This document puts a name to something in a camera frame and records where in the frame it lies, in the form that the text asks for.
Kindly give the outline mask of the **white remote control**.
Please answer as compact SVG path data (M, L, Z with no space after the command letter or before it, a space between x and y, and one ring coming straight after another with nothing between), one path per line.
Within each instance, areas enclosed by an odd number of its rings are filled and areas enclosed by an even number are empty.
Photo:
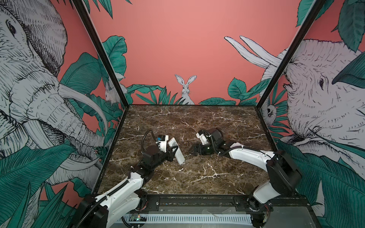
M175 159L177 160L177 162L182 165L185 162L185 158L182 154L182 151L176 141L176 139L173 137L168 141L168 145L170 147L172 147L173 150L173 154L175 156Z

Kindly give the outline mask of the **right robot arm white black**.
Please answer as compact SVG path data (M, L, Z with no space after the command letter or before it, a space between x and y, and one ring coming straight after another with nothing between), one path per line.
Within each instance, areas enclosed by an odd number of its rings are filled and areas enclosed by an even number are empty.
M256 187L246 199L252 211L267 208L268 202L275 197L296 194L302 173L287 152L255 150L236 141L224 140L223 133L216 128L202 129L196 136L200 142L189 148L190 154L216 154L252 164L268 173L269 180Z

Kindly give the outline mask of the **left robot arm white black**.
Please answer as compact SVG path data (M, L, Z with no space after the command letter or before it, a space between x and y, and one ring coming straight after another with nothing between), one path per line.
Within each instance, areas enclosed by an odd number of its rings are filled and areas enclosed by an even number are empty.
M100 195L86 196L73 216L70 228L110 228L125 214L146 207L147 194L141 188L152 178L155 168L172 162L179 146L161 151L157 145L147 147L141 160L126 179Z

